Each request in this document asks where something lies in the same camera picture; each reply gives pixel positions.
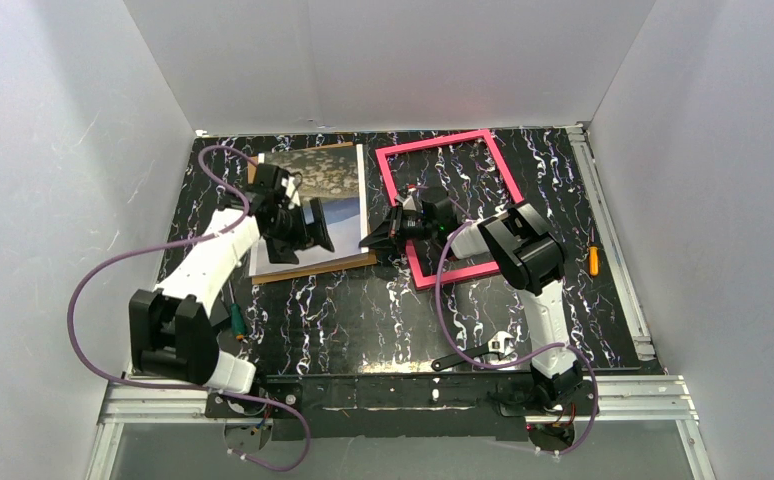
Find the orange handled screwdriver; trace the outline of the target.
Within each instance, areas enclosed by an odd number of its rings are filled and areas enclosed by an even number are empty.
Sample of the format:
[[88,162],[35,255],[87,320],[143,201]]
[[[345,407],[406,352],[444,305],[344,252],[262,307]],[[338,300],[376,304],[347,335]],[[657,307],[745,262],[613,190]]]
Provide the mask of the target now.
[[600,256],[599,248],[592,245],[588,249],[588,272],[591,277],[596,277],[600,274]]

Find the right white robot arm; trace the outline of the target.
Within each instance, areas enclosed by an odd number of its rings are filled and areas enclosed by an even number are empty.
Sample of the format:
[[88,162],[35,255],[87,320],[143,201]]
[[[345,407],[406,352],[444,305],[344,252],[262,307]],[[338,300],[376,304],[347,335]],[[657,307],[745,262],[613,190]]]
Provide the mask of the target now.
[[437,241],[449,259],[489,254],[516,290],[523,306],[531,349],[534,385],[527,395],[534,408],[564,405],[580,386],[581,372],[569,349],[563,307],[567,254],[549,224],[527,202],[507,206],[483,219],[461,223],[455,202],[443,187],[410,187],[360,244],[396,252],[409,241]]

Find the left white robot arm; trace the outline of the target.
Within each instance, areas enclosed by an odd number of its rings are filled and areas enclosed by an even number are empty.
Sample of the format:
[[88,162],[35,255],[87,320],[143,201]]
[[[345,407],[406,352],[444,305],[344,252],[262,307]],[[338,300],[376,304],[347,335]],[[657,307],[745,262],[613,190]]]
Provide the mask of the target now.
[[294,175],[260,164],[252,183],[231,193],[180,265],[129,302],[133,365],[143,373],[234,393],[248,393],[253,363],[220,349],[212,307],[251,247],[265,242],[273,264],[299,262],[298,252],[333,251],[320,198],[302,199]]

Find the black adjustable wrench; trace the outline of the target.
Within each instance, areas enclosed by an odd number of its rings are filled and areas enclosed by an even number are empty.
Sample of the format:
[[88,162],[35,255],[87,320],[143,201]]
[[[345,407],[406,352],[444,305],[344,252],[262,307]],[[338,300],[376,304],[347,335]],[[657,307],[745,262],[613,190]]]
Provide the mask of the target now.
[[[464,351],[464,354],[472,360],[480,359],[486,355],[494,355],[498,360],[503,360],[510,356],[514,350],[515,338],[505,331],[499,331],[486,343],[469,348]],[[440,372],[462,363],[468,363],[468,360],[463,359],[458,353],[452,353],[433,360],[431,368],[435,372]]]

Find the green handled screwdriver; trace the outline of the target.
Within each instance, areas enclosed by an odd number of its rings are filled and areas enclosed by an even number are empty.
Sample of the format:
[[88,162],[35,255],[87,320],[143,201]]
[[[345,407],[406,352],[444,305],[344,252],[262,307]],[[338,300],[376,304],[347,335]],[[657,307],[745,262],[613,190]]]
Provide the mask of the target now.
[[229,307],[231,332],[237,341],[243,341],[248,335],[241,307],[232,302]]

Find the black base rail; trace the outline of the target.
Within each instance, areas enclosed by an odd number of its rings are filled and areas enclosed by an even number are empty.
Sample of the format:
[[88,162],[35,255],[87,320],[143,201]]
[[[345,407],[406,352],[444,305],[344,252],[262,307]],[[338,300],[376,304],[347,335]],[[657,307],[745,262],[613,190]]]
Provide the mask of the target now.
[[590,415],[595,399],[588,379],[554,398],[527,371],[270,375],[258,379],[255,391],[297,410],[315,439],[521,440],[527,422],[571,425]]

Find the aluminium side rail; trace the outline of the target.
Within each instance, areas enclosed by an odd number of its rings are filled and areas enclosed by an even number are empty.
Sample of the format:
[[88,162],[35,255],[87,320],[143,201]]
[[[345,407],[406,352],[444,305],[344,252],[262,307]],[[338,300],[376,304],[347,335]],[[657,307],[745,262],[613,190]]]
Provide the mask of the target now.
[[[657,358],[633,282],[619,246],[610,212],[605,203],[595,158],[586,129],[578,124],[566,129],[596,220],[605,253],[603,269],[611,272],[621,300],[628,330],[640,361]],[[681,375],[636,374],[598,380],[600,421],[698,421],[689,389]]]

